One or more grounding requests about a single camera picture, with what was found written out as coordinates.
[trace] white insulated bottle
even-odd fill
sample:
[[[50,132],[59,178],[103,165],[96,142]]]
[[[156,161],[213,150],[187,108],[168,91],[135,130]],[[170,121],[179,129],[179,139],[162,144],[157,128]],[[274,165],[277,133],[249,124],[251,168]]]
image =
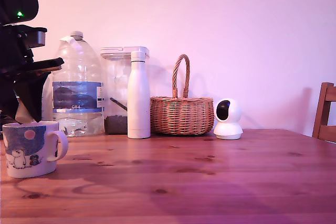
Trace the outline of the white insulated bottle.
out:
[[[131,74],[127,87],[128,138],[148,138],[151,136],[151,98],[145,70],[145,58],[144,52],[131,52]]]

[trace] wooden table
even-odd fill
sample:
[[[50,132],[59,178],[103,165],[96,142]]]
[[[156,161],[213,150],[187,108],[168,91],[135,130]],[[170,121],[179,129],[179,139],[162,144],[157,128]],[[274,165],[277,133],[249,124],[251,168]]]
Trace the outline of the wooden table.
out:
[[[14,179],[1,223],[336,223],[336,145],[285,130],[240,140],[70,138],[55,172]]]

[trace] wicker basket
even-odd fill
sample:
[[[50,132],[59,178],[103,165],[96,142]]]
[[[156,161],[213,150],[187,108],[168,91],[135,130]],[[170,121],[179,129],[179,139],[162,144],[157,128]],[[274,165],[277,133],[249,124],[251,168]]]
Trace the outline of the wicker basket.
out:
[[[182,59],[186,63],[183,97],[177,97],[177,71]],[[173,135],[201,135],[214,125],[213,98],[188,98],[190,63],[187,55],[181,55],[173,71],[173,98],[151,98],[152,132]]]

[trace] mug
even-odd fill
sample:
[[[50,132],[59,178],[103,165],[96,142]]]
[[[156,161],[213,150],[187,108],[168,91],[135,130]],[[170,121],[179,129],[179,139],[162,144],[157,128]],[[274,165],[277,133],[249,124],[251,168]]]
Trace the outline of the mug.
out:
[[[3,125],[9,177],[30,178],[53,172],[56,161],[68,151],[68,139],[58,129],[58,122],[47,121]]]

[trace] security camera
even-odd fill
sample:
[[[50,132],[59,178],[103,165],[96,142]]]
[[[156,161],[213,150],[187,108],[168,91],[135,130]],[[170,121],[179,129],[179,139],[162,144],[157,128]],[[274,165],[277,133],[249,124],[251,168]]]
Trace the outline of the security camera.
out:
[[[238,124],[241,117],[241,108],[233,99],[221,99],[215,107],[215,117],[218,121],[214,134],[217,138],[234,140],[243,133]]]

